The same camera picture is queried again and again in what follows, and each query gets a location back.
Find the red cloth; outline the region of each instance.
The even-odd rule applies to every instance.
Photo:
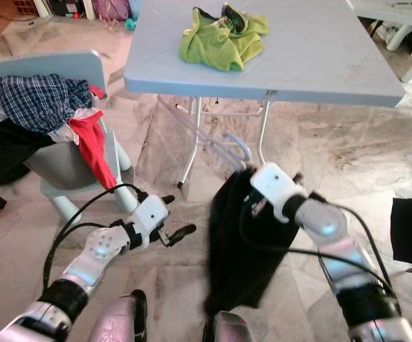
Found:
[[[106,93],[103,90],[101,90],[98,87],[95,87],[94,85],[90,85],[89,90],[91,91],[92,94],[97,96],[99,100],[101,100],[102,98],[105,98],[107,96]]]
[[[98,120],[103,116],[101,110],[86,119],[70,119],[68,124],[79,136],[79,152],[84,162],[92,169],[100,184],[107,190],[116,186],[113,173],[105,161],[105,135]]]

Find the plastic chair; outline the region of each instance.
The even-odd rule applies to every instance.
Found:
[[[51,73],[64,78],[84,79],[90,85],[106,90],[103,65],[96,51],[31,55],[0,61],[0,77]],[[97,98],[92,99],[95,107],[96,101]],[[116,140],[114,132],[107,129],[102,120],[100,124],[105,133],[105,160],[117,184],[122,184],[120,171],[128,170],[131,161]],[[78,211],[77,206],[68,199],[69,195],[101,188],[73,142],[60,142],[41,148],[24,164],[41,177],[41,193],[51,201],[65,221]],[[138,205],[126,187],[117,189],[114,195],[123,212],[132,212]],[[80,219],[81,216],[78,216],[74,223]]]

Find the plaid shirt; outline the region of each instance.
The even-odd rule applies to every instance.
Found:
[[[34,132],[49,133],[89,108],[91,96],[85,80],[49,76],[0,77],[0,105],[9,119]]]

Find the tile floor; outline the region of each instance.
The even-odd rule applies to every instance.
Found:
[[[109,268],[106,278],[77,320],[70,341],[86,341],[98,312],[113,299],[134,288],[148,295],[149,341],[199,341],[202,301],[207,291],[208,202],[230,171],[209,150],[201,149],[183,191],[176,188],[187,161],[190,133],[173,120],[156,95],[125,90],[123,67],[132,34],[87,20],[38,19],[28,27],[11,23],[0,38],[0,58],[81,48],[101,56],[109,97],[100,107],[133,161],[136,185],[157,195],[172,193],[166,222],[169,232],[194,222],[198,229],[172,249],[155,245],[126,255]],[[397,74],[410,66],[405,54],[383,50]],[[412,84],[397,109],[347,107],[317,103],[276,103],[268,119],[264,153],[286,173],[301,171],[308,190],[362,213],[388,265],[404,315],[412,323],[412,276],[408,264],[391,258],[389,217],[393,197],[412,197]],[[163,96],[171,103],[186,98]],[[254,101],[205,99],[211,111],[258,108]],[[205,118],[203,130],[219,137],[224,130],[255,139],[252,119]],[[38,190],[33,173],[0,187],[9,203],[0,214],[0,329],[40,295],[41,270],[48,248],[61,227],[58,216]],[[78,196],[84,203],[92,194]],[[112,197],[95,204],[83,222],[110,223],[125,217]],[[357,222],[350,227],[369,249]],[[72,234],[54,259],[53,276],[80,250],[88,230]],[[312,248],[304,232],[296,247]],[[346,324],[315,258],[287,256],[268,288],[260,309],[238,308],[253,329],[256,341],[347,341]]]

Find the black cable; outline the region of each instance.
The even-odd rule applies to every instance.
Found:
[[[369,34],[369,36],[372,38],[374,36],[374,34],[376,33],[377,29],[382,26],[383,24],[383,20],[378,20],[376,22],[376,25],[374,26],[374,29],[371,31],[371,33]]]
[[[82,213],[84,210],[86,210],[88,206],[90,206],[92,203],[94,203],[96,200],[102,198],[106,194],[114,192],[116,189],[118,189],[120,187],[131,187],[132,189],[135,190],[135,192],[138,196],[143,193],[135,185],[128,184],[128,183],[123,183],[123,184],[116,185],[115,187],[112,187],[111,189],[100,193],[99,195],[95,196],[93,199],[91,199],[87,203],[85,203],[81,208],[79,208],[79,210],[72,216],[72,218],[69,219],[69,221],[67,223],[65,223],[62,230],[57,234],[57,237],[54,239],[52,247],[49,250],[48,255],[46,256],[46,259],[44,261],[44,266],[43,266],[43,292],[45,290],[47,290],[47,288],[48,288],[49,273],[51,272],[52,262],[53,262],[53,259],[54,259],[54,254],[56,252],[56,249],[59,246],[59,244],[63,241],[63,239],[65,239],[65,237],[70,234],[70,231],[67,232],[66,230],[70,227],[70,225],[73,223],[73,221],[76,219],[76,217],[78,217],[80,213]]]
[[[240,212],[240,222],[239,222],[239,233],[241,236],[242,241],[244,241],[245,244],[247,244],[249,247],[259,250],[261,252],[267,252],[267,253],[277,253],[277,254],[281,254],[281,253],[298,253],[298,254],[307,254],[307,255],[314,255],[316,257],[321,257],[321,258],[327,258],[327,259],[333,259],[333,260],[337,260],[337,261],[341,261],[344,262],[346,264],[350,264],[352,266],[355,266],[369,274],[371,274],[372,276],[374,276],[377,280],[379,280],[383,287],[385,288],[385,290],[387,290],[387,292],[389,292],[392,295],[395,295],[393,289],[391,288],[390,285],[388,285],[388,283],[382,279],[376,272],[368,269],[367,267],[356,263],[355,261],[352,260],[348,260],[345,258],[342,258],[340,256],[336,256],[336,255],[332,255],[332,254],[327,254],[327,253],[322,253],[322,252],[318,252],[318,251],[311,251],[308,249],[299,249],[299,248],[290,248],[290,247],[281,247],[281,246],[265,246],[263,244],[256,244],[253,241],[251,241],[246,234],[244,233],[244,216],[245,216],[245,212],[246,210],[249,209],[248,206],[244,206],[241,209]]]
[[[30,20],[34,20],[34,19],[38,18],[38,16],[34,16],[34,17],[28,18],[28,19],[12,19],[12,18],[8,18],[7,16],[2,16],[0,14],[0,18],[8,20],[8,21],[30,21]]]
[[[366,232],[366,235],[368,237],[369,243],[371,244],[371,248],[372,251],[374,252],[374,255],[376,256],[378,265],[380,266],[380,270],[383,274],[383,277],[385,278],[386,282],[388,283],[389,286],[391,286],[391,280],[390,277],[388,276],[388,273],[386,271],[385,265],[383,264],[382,258],[380,256],[380,253],[378,252],[376,243],[374,241],[374,238],[372,237],[371,231],[369,230],[368,226],[366,225],[365,221],[361,218],[361,216],[355,212],[353,209],[345,207],[343,205],[339,205],[339,204],[332,204],[330,203],[330,205],[334,205],[335,207],[341,208],[343,210],[346,210],[347,212],[350,212],[352,215],[355,216],[355,218],[360,222],[361,226],[363,227],[364,231]]]
[[[97,228],[104,228],[106,227],[103,224],[99,224],[99,223],[93,223],[93,222],[86,222],[86,223],[80,223],[77,224],[76,226],[72,226],[64,235],[61,236],[60,239],[56,240],[55,244],[53,244],[52,248],[53,248],[53,255],[56,253],[57,247],[59,246],[59,244],[61,244],[61,242],[71,233],[73,233],[75,230],[81,228],[81,227],[97,227]],[[49,284],[49,277],[51,276],[51,269],[52,269],[52,262],[48,265],[48,270],[47,270],[47,282]]]

